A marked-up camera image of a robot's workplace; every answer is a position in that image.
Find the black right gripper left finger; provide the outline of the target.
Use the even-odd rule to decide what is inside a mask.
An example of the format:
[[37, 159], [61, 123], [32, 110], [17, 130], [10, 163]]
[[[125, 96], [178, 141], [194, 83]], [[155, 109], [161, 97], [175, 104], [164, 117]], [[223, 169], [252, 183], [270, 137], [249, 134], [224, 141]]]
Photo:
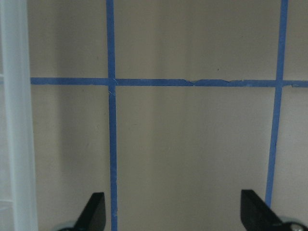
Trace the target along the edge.
[[94, 192], [74, 224], [58, 225], [55, 231], [103, 231], [106, 226], [104, 192]]

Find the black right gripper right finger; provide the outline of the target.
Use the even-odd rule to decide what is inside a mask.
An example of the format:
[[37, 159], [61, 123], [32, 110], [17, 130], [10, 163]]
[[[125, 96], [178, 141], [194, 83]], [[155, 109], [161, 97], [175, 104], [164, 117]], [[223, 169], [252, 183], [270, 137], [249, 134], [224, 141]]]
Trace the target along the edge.
[[241, 190], [241, 222], [247, 231], [306, 231], [304, 224], [282, 221], [253, 190]]

